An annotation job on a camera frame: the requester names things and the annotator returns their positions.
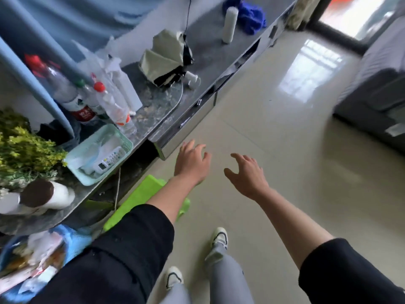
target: white sneaker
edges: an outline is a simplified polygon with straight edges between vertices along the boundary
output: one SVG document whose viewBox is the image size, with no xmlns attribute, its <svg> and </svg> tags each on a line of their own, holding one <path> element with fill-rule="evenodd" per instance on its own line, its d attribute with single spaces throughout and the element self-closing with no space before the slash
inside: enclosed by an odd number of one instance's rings
<svg viewBox="0 0 405 304">
<path fill-rule="evenodd" d="M 172 289 L 175 284 L 184 284 L 183 275 L 178 267 L 170 267 L 166 272 L 166 290 Z"/>
<path fill-rule="evenodd" d="M 217 243 L 223 245 L 225 249 L 228 248 L 228 234 L 222 227 L 217 227 L 211 237 L 211 247 Z"/>
</svg>

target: green stool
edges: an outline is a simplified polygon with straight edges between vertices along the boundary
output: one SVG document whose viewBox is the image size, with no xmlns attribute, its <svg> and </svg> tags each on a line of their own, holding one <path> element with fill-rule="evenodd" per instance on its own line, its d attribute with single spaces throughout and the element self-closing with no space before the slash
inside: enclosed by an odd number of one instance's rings
<svg viewBox="0 0 405 304">
<path fill-rule="evenodd" d="M 117 224 L 124 215 L 126 215 L 135 206 L 145 204 L 152 196 L 154 196 L 164 185 L 166 181 L 156 179 L 152 175 L 148 175 L 139 186 L 132 192 L 129 198 L 115 211 L 115 213 L 104 224 L 104 231 L 109 230 Z M 185 214 L 190 208 L 190 199 L 186 198 L 181 206 L 177 219 Z"/>
</svg>

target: gray pants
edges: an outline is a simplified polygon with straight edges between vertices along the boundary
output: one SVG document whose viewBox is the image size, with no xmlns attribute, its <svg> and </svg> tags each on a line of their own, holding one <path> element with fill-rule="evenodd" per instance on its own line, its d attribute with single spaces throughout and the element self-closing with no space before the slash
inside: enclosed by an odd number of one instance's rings
<svg viewBox="0 0 405 304">
<path fill-rule="evenodd" d="M 205 258 L 211 304 L 254 304 L 240 265 L 216 244 Z M 183 284 L 175 284 L 161 304 L 192 304 Z"/>
</svg>

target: red label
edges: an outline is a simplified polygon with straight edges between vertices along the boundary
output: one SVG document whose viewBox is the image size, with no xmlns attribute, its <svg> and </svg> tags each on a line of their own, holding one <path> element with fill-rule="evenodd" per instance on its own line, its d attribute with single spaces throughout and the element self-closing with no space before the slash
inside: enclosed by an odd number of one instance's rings
<svg viewBox="0 0 405 304">
<path fill-rule="evenodd" d="M 84 108 L 79 111 L 70 112 L 79 122 L 88 122 L 95 116 L 94 112 L 88 106 L 84 106 Z"/>
</svg>

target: leg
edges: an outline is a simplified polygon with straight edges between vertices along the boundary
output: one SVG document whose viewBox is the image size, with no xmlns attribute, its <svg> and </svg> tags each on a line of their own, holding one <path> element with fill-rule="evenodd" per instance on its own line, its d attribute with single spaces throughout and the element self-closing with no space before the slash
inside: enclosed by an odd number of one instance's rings
<svg viewBox="0 0 405 304">
<path fill-rule="evenodd" d="M 205 259 L 209 275 L 211 304 L 254 304 L 240 265 L 226 252 L 228 235 L 217 228 L 212 250 Z"/>
<path fill-rule="evenodd" d="M 166 274 L 167 295 L 160 304 L 191 304 L 190 294 L 183 285 L 183 276 L 177 267 L 170 267 Z"/>
</svg>

